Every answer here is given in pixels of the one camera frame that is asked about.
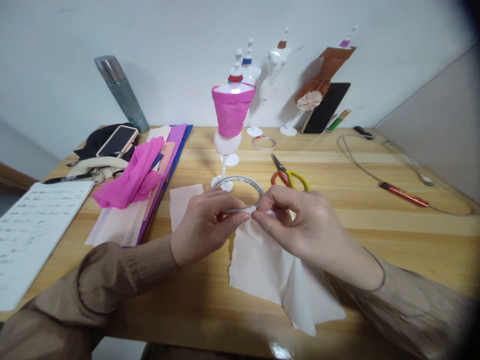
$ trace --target mannequin base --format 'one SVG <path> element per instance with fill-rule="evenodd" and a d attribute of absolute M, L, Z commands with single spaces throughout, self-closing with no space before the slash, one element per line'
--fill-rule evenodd
<path fill-rule="evenodd" d="M 240 158 L 237 154 L 230 155 L 228 159 L 226 160 L 226 165 L 227 166 L 235 166 L 239 163 Z M 223 164 L 224 163 L 224 156 L 220 155 L 220 162 Z"/>
<path fill-rule="evenodd" d="M 280 128 L 280 132 L 283 134 L 283 135 L 286 135 L 286 136 L 295 136 L 297 135 L 297 130 L 294 128 L 294 127 L 285 127 L 285 126 L 282 126 Z"/>
<path fill-rule="evenodd" d="M 249 127 L 249 128 L 246 130 L 246 133 L 247 133 L 248 135 L 250 135 L 251 137 L 257 137 L 257 136 L 262 135 L 264 132 L 263 132 L 262 129 L 259 128 L 259 127 Z"/>
<path fill-rule="evenodd" d="M 216 183 L 218 183 L 222 179 L 222 175 L 215 176 L 210 183 L 210 186 L 213 188 Z M 231 192 L 234 188 L 234 184 L 232 182 L 227 182 L 221 186 L 223 190 Z"/>

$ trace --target red scissors handle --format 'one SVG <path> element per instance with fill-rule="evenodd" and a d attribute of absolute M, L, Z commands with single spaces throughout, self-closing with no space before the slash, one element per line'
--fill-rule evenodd
<path fill-rule="evenodd" d="M 292 187 L 292 185 L 290 184 L 290 181 L 289 181 L 289 176 L 284 173 L 283 171 L 278 171 L 278 172 L 274 172 L 271 179 L 270 179 L 270 184 L 272 185 L 275 185 L 275 179 L 277 178 L 277 176 L 280 176 L 280 179 L 281 181 L 286 185 L 288 186 L 289 188 Z"/>

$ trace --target paper fan rosette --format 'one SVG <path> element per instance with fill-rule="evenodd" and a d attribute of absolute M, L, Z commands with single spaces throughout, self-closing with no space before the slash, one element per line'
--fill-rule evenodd
<path fill-rule="evenodd" d="M 318 105 L 320 105 L 321 101 L 322 93 L 320 91 L 312 91 L 299 98 L 296 102 L 296 107 L 300 111 L 306 112 L 315 109 Z"/>

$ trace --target hand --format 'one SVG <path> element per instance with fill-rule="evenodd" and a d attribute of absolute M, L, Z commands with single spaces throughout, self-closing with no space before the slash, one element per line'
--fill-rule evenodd
<path fill-rule="evenodd" d="M 276 218 L 266 214 L 273 210 Z M 296 213 L 292 221 L 288 210 Z M 286 251 L 364 290 L 377 289 L 384 272 L 345 230 L 326 197 L 274 185 L 252 218 Z"/>
<path fill-rule="evenodd" d="M 243 208 L 243 201 L 220 186 L 193 196 L 180 225 L 170 238 L 171 253 L 176 264 L 184 267 L 220 249 L 228 237 L 250 219 L 250 215 L 244 211 L 230 215 L 223 215 L 222 212 Z"/>

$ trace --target wire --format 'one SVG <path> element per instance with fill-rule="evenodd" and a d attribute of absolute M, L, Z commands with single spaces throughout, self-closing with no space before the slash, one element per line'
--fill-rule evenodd
<path fill-rule="evenodd" d="M 383 145 L 391 154 L 393 154 L 397 159 L 399 159 L 402 163 L 408 165 L 411 169 L 413 169 L 413 171 L 415 171 L 415 173 L 418 175 L 419 179 L 422 181 L 422 183 L 424 183 L 425 185 L 428 185 L 428 186 L 432 186 L 432 185 L 429 185 L 427 184 L 428 180 L 430 180 L 428 177 L 426 177 L 425 175 L 423 175 L 421 172 L 420 172 L 420 167 L 419 165 L 417 164 L 417 162 L 411 158 L 410 156 L 408 156 L 406 153 L 404 153 L 402 151 L 402 149 L 400 147 L 398 147 L 395 143 L 393 143 L 391 140 L 379 140 L 379 139 L 376 139 L 375 137 L 373 136 L 368 136 L 368 135 L 342 135 L 340 136 L 337 140 L 336 140 L 336 144 L 338 146 L 338 148 L 340 149 L 340 151 L 343 153 L 343 155 L 345 155 L 345 157 L 347 159 L 349 159 L 352 163 L 354 163 L 356 166 L 358 166 L 362 171 L 364 171 L 365 173 L 367 173 L 368 175 L 370 175 L 372 178 L 374 178 L 375 180 L 377 180 L 378 182 L 380 183 L 384 183 L 385 181 L 382 180 L 381 178 L 375 176 L 374 174 L 372 174 L 370 171 L 368 171 L 366 168 L 364 168 L 357 160 L 355 160 L 352 152 L 350 151 L 350 148 L 347 144 L 347 141 L 346 141 L 346 138 L 347 137 L 351 137 L 351 138 L 359 138 L 359 139 L 364 139 L 364 138 L 371 138 L 369 139 L 370 141 L 373 141 L 377 144 L 381 144 Z M 340 146 L 340 143 L 341 141 L 343 141 L 343 144 L 345 146 L 345 149 L 346 149 L 346 152 L 345 150 Z M 396 153 L 394 152 L 391 148 L 388 147 L 391 146 L 392 148 L 394 148 L 395 150 L 397 150 L 399 153 Z M 447 189 L 447 190 L 451 190 L 451 189 L 448 189 L 446 186 L 443 186 L 442 187 L 444 189 Z M 454 194 L 462 199 L 463 201 L 465 201 L 464 198 L 462 198 L 461 196 L 459 196 L 459 194 L 457 194 L 456 192 L 454 192 Z M 453 213 L 453 212 L 448 212 L 448 211 L 445 211 L 445 210 L 442 210 L 442 209 L 439 209 L 435 206 L 432 206 L 432 205 L 429 205 L 430 208 L 438 211 L 438 212 L 441 212 L 441 213 L 444 213 L 444 214 L 448 214 L 448 215 L 453 215 L 453 216 L 458 216 L 458 217 L 467 217 L 467 216 L 474 216 L 474 215 L 477 215 L 477 211 L 476 210 L 472 210 L 471 206 L 468 204 L 468 207 L 470 208 L 470 210 L 473 212 L 471 214 L 457 214 L 457 213 Z"/>

